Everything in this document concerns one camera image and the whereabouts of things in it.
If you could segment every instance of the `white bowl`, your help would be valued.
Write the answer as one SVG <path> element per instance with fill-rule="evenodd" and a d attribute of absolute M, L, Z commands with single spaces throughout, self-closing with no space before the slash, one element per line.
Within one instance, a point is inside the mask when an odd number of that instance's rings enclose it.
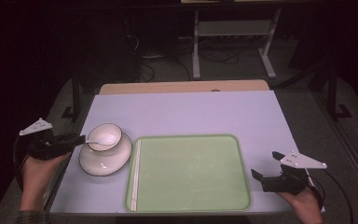
<path fill-rule="evenodd" d="M 96 127 L 91 131 L 91 133 L 89 133 L 88 139 L 101 139 L 107 134 L 111 134 L 116 138 L 116 142 L 114 144 L 105 146 L 96 143 L 89 143 L 89 147 L 96 151 L 105 151 L 117 145 L 121 138 L 121 129 L 113 123 L 105 123 Z"/>
<path fill-rule="evenodd" d="M 96 151 L 85 144 L 80 151 L 80 166 L 90 175 L 110 175 L 126 164 L 131 150 L 132 143 L 126 134 L 114 148 L 106 151 Z"/>

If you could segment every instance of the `white table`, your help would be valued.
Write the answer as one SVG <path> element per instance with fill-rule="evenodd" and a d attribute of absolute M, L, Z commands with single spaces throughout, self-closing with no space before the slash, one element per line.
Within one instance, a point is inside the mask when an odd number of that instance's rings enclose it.
<path fill-rule="evenodd" d="M 150 135 L 234 134 L 240 142 L 252 195 L 251 207 L 236 213 L 291 210 L 274 193 L 263 192 L 251 175 L 251 169 L 265 176 L 279 175 L 281 167 L 272 158 L 272 151 L 297 151 L 273 91 L 100 94 L 92 103 L 81 134 L 88 135 L 103 123 L 119 125 L 132 142 Z M 50 213 L 139 215 L 124 207 L 129 165 L 108 176 L 88 175 L 78 161 L 80 149 L 77 147 L 73 153 Z"/>

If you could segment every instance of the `metal stand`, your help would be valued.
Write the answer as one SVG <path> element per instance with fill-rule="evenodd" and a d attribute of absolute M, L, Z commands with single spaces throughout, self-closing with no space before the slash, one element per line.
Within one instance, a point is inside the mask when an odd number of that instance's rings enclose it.
<path fill-rule="evenodd" d="M 272 20 L 254 21 L 199 21 L 199 12 L 194 19 L 193 78 L 200 79 L 199 36 L 219 35 L 266 35 L 267 42 L 259 49 L 261 60 L 269 78 L 275 78 L 275 72 L 269 61 L 269 46 L 275 33 L 281 9 L 275 10 Z"/>

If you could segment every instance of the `sleeve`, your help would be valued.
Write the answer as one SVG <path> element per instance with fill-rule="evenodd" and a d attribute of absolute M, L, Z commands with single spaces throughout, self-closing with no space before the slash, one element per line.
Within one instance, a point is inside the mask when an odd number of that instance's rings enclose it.
<path fill-rule="evenodd" d="M 20 211 L 15 224 L 49 224 L 48 213 L 41 211 Z"/>

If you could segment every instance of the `tray rim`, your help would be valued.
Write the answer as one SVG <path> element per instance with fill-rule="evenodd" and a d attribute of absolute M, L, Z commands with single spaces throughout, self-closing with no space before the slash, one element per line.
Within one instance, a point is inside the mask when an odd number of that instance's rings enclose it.
<path fill-rule="evenodd" d="M 139 140 L 142 139 L 160 139 L 160 138 L 202 138 L 202 137 L 230 137 L 232 138 L 235 143 L 237 144 L 238 147 L 238 152 L 241 156 L 240 162 L 241 162 L 241 167 L 243 169 L 243 177 L 245 180 L 245 185 L 247 187 L 247 196 L 249 198 L 249 202 L 248 204 L 243 208 L 243 209 L 220 209 L 220 210 L 192 210 L 192 211 L 183 211 L 183 210 L 178 210 L 178 211 L 131 211 L 131 208 L 129 208 L 127 206 L 127 200 L 128 197 L 130 197 L 130 188 L 129 185 L 131 183 L 131 178 L 133 177 L 132 173 L 133 173 L 133 169 L 132 166 L 134 163 L 134 157 L 136 156 L 136 146 Z M 243 156 L 241 153 L 241 146 L 240 146 L 240 142 L 238 141 L 238 138 L 231 133 L 212 133 L 212 134 L 177 134 L 177 135 L 148 135 L 148 136 L 141 136 L 139 138 L 137 138 L 135 141 L 132 142 L 132 153 L 130 156 L 130 170 L 129 170 L 129 175 L 128 175 L 128 179 L 127 179 L 127 189 L 126 189 L 126 195 L 124 197 L 124 208 L 129 212 L 129 213 L 137 213 L 137 214 L 153 214 L 153 213 L 159 213 L 159 214 L 179 214 L 179 213 L 189 213 L 189 214 L 193 214 L 193 213 L 215 213 L 215 212 L 238 212 L 238 211 L 246 211 L 248 210 L 252 203 L 253 203 L 253 199 L 252 199 L 252 194 L 251 194 L 251 186 L 249 183 L 249 178 L 246 172 L 246 166 L 244 164 L 243 161 Z"/>

